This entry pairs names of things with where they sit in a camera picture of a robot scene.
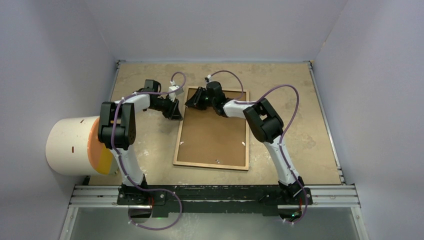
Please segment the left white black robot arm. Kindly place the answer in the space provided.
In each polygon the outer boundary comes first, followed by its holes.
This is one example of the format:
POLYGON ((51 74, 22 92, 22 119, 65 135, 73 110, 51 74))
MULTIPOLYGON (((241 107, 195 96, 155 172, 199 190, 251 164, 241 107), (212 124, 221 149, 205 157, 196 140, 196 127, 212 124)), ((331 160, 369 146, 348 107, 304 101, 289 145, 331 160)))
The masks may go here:
POLYGON ((183 86, 170 83, 168 91, 162 92, 158 81, 147 79, 141 89, 120 100, 105 101, 100 107, 98 139, 117 162, 122 194, 129 195, 138 205, 148 201, 150 189, 133 146, 137 136, 136 114, 151 109, 161 112, 166 119, 181 121, 183 116, 176 96, 183 92, 183 86))

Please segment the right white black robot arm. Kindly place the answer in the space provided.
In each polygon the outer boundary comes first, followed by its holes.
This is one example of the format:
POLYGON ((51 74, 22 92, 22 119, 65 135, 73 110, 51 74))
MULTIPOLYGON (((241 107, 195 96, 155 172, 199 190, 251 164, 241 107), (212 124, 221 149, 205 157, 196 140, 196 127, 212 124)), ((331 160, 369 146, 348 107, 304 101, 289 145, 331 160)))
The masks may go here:
POLYGON ((185 105, 202 111, 212 107, 221 117, 245 119, 253 136, 268 150, 277 172, 282 200, 292 204, 300 198, 301 193, 308 194, 284 143, 289 127, 284 125, 264 95, 256 101, 236 100, 226 97, 218 81, 210 81, 205 87, 199 87, 185 105))

